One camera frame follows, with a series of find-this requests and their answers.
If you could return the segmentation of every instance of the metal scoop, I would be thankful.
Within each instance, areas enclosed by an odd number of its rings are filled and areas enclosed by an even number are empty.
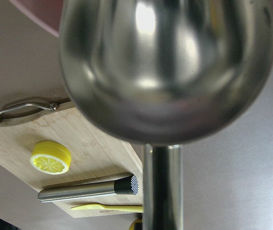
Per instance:
[[[181,154],[172,145],[221,129],[256,98],[273,61],[272,1],[66,1],[60,55],[90,121],[151,144],[144,229],[179,230]]]

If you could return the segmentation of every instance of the metal handle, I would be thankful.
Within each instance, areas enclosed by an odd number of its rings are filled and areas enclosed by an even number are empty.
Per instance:
[[[1,115],[3,113],[12,112],[12,111],[15,111],[18,109],[25,108],[27,106],[34,106],[39,109],[48,110],[48,111],[55,111],[59,107],[59,105],[57,103],[43,104],[43,103],[36,103],[36,102],[24,102],[24,103],[16,104],[16,105],[7,107],[7,108],[0,111],[0,122],[1,122]]]
[[[143,230],[183,230],[180,145],[144,149]]]

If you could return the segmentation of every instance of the lemon half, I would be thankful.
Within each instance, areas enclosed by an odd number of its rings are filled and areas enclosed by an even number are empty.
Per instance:
[[[38,171],[52,175],[66,173],[69,169],[70,161],[69,150],[53,141],[37,143],[30,158],[30,163]]]

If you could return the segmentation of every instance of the wooden cutting board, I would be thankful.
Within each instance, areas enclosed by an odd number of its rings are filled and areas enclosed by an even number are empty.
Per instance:
[[[127,213],[70,210],[71,207],[83,203],[142,205],[142,162],[130,143],[100,131],[76,108],[66,107],[67,105],[62,105],[58,112],[50,114],[42,112],[30,118],[3,120],[0,125],[0,165],[38,192],[47,187],[54,187],[55,184],[62,186],[93,183],[117,179],[125,173],[133,173],[138,178],[137,195],[109,195],[54,202],[74,218]],[[20,125],[6,126],[33,118],[37,119]],[[32,150],[36,143],[44,140],[61,143],[70,150],[72,161],[67,173],[49,175],[32,167],[29,162]]]

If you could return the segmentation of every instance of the yellow object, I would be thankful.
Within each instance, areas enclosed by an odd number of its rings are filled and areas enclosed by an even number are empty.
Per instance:
[[[136,219],[135,221],[133,221],[132,224],[129,227],[129,230],[134,230],[136,223],[142,223],[142,219]]]
[[[30,158],[30,163],[38,171],[52,175],[66,173],[69,169],[70,161],[69,150],[53,141],[37,143]]]
[[[91,210],[91,209],[104,209],[104,210],[116,210],[123,212],[143,212],[142,206],[119,206],[119,205],[102,205],[102,204],[85,204],[77,207],[71,207],[70,210]]]

